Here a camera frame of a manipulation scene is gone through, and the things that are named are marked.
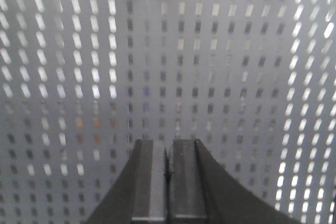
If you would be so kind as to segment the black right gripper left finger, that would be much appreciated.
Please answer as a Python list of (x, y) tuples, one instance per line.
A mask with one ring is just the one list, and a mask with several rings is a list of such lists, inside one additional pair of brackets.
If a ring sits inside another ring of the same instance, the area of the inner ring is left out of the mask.
[(164, 144), (136, 140), (119, 177), (87, 223), (167, 223)]

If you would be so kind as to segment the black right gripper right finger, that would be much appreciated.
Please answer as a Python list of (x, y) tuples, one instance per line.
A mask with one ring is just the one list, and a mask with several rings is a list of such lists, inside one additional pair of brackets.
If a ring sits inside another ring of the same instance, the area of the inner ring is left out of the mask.
[(234, 179), (200, 140), (174, 140), (170, 223), (297, 223)]

